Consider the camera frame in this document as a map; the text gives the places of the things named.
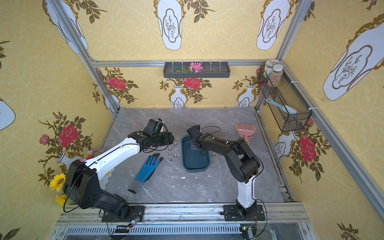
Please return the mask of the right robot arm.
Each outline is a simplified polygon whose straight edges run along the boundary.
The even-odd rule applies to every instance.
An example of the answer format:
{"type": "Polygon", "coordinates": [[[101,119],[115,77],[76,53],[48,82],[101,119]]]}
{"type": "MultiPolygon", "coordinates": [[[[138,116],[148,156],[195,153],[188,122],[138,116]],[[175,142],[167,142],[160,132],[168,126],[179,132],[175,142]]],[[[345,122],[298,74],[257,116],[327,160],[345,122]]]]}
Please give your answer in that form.
{"type": "Polygon", "coordinates": [[[249,211],[254,208],[254,180],[264,170],[264,165],[245,140],[228,141],[202,133],[190,133],[189,136],[198,150],[217,153],[225,158],[232,176],[238,182],[239,209],[249,211]]]}

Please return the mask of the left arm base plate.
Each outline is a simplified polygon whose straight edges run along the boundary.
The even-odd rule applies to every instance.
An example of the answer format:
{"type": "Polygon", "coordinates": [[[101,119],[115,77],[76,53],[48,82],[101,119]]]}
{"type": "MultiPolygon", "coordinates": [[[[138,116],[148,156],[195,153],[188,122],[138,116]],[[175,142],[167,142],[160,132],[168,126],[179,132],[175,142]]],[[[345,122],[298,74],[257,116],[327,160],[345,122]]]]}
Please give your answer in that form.
{"type": "Polygon", "coordinates": [[[103,223],[128,223],[132,221],[142,222],[145,213],[145,206],[130,205],[124,206],[117,213],[107,211],[103,214],[103,223]]]}

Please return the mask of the teal plastic storage box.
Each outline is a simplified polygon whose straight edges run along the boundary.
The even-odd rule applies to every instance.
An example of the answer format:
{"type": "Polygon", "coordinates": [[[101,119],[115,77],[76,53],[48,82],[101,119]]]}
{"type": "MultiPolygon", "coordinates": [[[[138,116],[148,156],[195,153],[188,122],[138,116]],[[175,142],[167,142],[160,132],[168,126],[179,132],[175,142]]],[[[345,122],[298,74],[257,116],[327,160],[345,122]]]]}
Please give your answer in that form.
{"type": "Polygon", "coordinates": [[[183,166],[189,173],[204,172],[210,166],[209,153],[195,148],[190,136],[182,138],[183,166]]]}

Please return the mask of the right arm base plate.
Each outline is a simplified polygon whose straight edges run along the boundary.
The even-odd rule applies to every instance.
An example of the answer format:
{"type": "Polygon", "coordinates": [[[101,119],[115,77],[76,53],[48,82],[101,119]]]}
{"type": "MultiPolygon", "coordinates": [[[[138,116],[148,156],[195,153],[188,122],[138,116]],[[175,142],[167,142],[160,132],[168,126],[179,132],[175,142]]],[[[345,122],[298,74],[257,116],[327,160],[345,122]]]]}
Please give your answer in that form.
{"type": "Polygon", "coordinates": [[[266,215],[262,205],[254,203],[249,208],[244,208],[241,205],[224,205],[223,212],[220,213],[224,216],[225,221],[265,221],[266,215]]]}

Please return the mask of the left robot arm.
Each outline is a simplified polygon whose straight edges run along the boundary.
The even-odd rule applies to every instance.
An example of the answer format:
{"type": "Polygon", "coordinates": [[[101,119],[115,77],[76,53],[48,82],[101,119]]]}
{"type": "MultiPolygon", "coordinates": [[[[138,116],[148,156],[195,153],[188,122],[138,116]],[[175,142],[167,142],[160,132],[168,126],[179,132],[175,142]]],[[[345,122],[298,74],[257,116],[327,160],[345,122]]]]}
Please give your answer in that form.
{"type": "Polygon", "coordinates": [[[72,162],[63,185],[63,193],[81,209],[95,207],[124,220],[130,214],[128,202],[116,194],[102,190],[100,180],[130,157],[147,149],[168,146],[174,140],[174,136],[168,131],[149,136],[142,131],[133,132],[118,145],[85,163],[79,160],[72,162]]]}

